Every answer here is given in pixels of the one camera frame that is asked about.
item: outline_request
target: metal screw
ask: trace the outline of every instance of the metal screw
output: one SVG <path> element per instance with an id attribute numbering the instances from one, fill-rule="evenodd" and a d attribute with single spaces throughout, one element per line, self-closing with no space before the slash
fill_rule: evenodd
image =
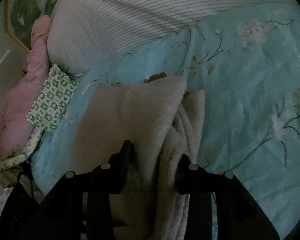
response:
<path id="1" fill-rule="evenodd" d="M 101 164 L 101 169 L 103 170 L 107 170 L 110 168 L 110 164 L 109 163 L 104 163 L 104 164 Z"/>
<path id="2" fill-rule="evenodd" d="M 65 177 L 67 179 L 71 179 L 71 178 L 73 178 L 73 176 L 74 176 L 74 172 L 73 171 L 67 171 L 66 174 L 65 174 Z"/>
<path id="3" fill-rule="evenodd" d="M 228 178 L 228 179 L 232 179 L 232 178 L 234 177 L 234 174 L 233 174 L 232 172 L 227 171 L 227 172 L 225 173 L 225 176 L 226 176 L 226 178 Z"/>
<path id="4" fill-rule="evenodd" d="M 197 164 L 191 163 L 191 164 L 189 165 L 189 169 L 190 169 L 191 171 L 196 171 L 196 170 L 198 169 L 198 165 L 197 165 Z"/>

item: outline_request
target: green and white checkered fabric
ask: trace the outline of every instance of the green and white checkered fabric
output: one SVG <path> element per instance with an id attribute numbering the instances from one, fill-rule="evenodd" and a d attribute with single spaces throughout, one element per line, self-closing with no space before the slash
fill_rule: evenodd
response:
<path id="1" fill-rule="evenodd" d="M 77 87 L 77 81 L 70 80 L 57 65 L 53 65 L 26 120 L 46 131 L 54 132 Z"/>

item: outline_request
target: wall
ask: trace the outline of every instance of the wall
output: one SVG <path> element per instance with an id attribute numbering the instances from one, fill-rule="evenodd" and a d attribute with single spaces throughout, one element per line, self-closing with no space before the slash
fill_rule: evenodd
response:
<path id="1" fill-rule="evenodd" d="M 4 30 L 4 1 L 0 4 L 0 107 L 6 93 L 22 78 L 22 69 L 27 69 L 27 52 Z"/>

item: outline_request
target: ribbed fabric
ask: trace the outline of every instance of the ribbed fabric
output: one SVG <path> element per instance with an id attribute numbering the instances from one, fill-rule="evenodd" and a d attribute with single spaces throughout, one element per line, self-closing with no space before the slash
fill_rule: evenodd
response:
<path id="1" fill-rule="evenodd" d="M 123 49 L 159 39 L 206 16 L 247 3 L 295 0 L 58 0 L 50 60 L 81 74 Z"/>

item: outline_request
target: pink blanket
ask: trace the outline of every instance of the pink blanket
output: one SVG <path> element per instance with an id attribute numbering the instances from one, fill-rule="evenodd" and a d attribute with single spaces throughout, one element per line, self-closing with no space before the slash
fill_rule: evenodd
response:
<path id="1" fill-rule="evenodd" d="M 0 109 L 0 160 L 22 150 L 34 129 L 26 116 L 49 71 L 47 39 L 51 24 L 48 16 L 42 16 L 34 23 L 28 73 L 7 93 Z"/>

